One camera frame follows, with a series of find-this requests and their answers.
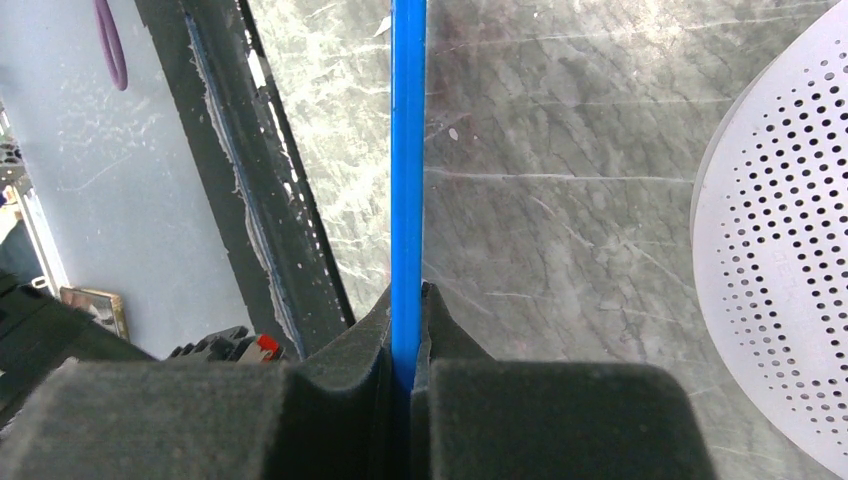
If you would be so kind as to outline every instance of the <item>white perforated disc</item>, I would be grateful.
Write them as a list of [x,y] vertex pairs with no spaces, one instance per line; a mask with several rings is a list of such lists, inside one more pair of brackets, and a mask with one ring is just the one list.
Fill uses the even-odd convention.
[[848,3],[752,83],[695,186],[698,297],[728,369],[848,477]]

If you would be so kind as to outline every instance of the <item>blue strip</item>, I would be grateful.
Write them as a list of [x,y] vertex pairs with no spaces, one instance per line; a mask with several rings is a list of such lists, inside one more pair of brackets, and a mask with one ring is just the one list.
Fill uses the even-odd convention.
[[426,0],[392,1],[392,359],[407,391],[421,343]]

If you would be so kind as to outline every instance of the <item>purple cable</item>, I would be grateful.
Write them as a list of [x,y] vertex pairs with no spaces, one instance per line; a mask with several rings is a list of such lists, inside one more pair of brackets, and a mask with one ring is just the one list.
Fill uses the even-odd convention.
[[115,27],[115,19],[112,18],[109,2],[107,0],[94,0],[94,11],[97,14],[100,46],[103,48],[103,56],[106,57],[109,75],[112,76],[112,83],[115,84],[115,88],[124,91],[127,89],[127,63],[124,61],[121,37],[118,36],[118,28]]

